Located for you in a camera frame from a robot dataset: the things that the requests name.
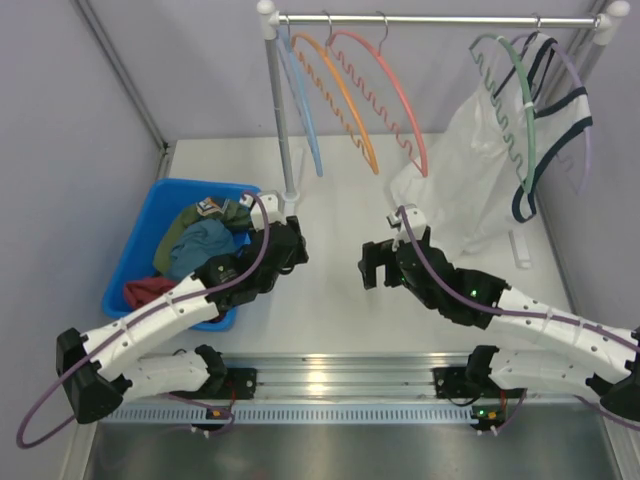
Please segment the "teal tank top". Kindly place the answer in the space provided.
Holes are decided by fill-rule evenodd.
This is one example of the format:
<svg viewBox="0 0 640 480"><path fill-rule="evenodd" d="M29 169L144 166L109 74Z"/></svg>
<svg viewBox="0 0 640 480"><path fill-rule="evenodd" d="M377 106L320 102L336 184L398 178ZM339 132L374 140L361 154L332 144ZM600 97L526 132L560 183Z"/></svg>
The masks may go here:
<svg viewBox="0 0 640 480"><path fill-rule="evenodd" d="M165 277L179 282L211 257L236 252L232 233L220 220L207 219L190 225L170 250Z"/></svg>

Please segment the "pink hanger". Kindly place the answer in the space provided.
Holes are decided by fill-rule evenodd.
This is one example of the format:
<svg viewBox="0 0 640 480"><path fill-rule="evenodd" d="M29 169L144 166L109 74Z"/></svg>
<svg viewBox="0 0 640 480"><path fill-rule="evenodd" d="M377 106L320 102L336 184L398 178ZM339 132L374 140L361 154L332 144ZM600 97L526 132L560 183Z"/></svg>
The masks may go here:
<svg viewBox="0 0 640 480"><path fill-rule="evenodd" d="M404 113L410 125L410 131L413 135L413 140L403 137L400 125L397 122L390 120L388 109L383 104L378 102L378 98L374 91L367 87L365 79L356 72L355 66L347 60L345 53L334 46L338 38L345 38L355 41L365 51L367 51L374 59L374 61L378 64L379 68L382 70L382 72L387 77L387 80L390 82L391 87L404 110ZM333 54L335 59L339 62L343 71L347 74L348 78L352 81L354 86L361 92L365 100L371 105L373 111L383 120L387 130L395 136L396 142L399 144L399 146L407 152L409 160L416 167L419 175L422 178L426 178L429 173L429 164L427 148L423 140L422 130L418 124L417 117L414 113L409 98L402 84L400 83L399 78L396 76L395 72L382 55L381 48L374 47L363 36L347 30L333 31L329 35L327 47Z"/></svg>

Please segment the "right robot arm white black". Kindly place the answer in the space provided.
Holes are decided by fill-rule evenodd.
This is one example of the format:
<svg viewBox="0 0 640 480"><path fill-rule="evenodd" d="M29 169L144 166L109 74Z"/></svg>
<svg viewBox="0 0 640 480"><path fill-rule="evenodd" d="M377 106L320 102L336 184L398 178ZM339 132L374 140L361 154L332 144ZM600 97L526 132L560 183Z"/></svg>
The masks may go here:
<svg viewBox="0 0 640 480"><path fill-rule="evenodd" d="M541 303L505 280L457 268L429 238L367 242L358 269L363 286L403 287L452 323L503 332L539 346L525 354L479 345L468 357L466 382L478 396L495 390L550 391L593 402L602 416L639 428L639 331L585 320Z"/></svg>

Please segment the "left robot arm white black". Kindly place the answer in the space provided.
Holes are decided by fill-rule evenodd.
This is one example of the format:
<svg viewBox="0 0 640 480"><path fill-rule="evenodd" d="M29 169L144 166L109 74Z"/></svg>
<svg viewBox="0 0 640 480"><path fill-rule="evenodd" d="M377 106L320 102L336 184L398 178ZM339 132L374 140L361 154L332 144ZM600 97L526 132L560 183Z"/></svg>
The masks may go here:
<svg viewBox="0 0 640 480"><path fill-rule="evenodd" d="M177 334L270 292L282 274L308 261L299 220L289 216L251 231L237 254L212 257L167 293L129 315L82 333L70 328L56 340L56 370L75 420L89 424L121 405L163 394L214 399L229 384L213 347L154 356Z"/></svg>

